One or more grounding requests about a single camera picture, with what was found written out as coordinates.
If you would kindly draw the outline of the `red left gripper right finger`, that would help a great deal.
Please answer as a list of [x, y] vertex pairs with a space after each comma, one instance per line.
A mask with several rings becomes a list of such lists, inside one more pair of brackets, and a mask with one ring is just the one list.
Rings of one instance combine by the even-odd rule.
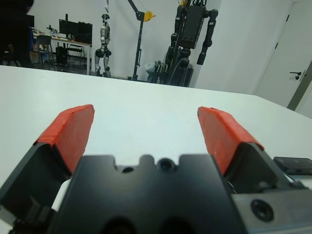
[[264, 147], [231, 114], [201, 106], [197, 116], [208, 153], [236, 193], [305, 188], [300, 181], [290, 182]]

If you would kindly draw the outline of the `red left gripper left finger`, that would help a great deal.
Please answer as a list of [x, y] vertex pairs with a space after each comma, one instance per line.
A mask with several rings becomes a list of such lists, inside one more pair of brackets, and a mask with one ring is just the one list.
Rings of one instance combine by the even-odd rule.
[[91, 104], [62, 111], [38, 137], [0, 189], [1, 220], [43, 222], [85, 152], [94, 113]]

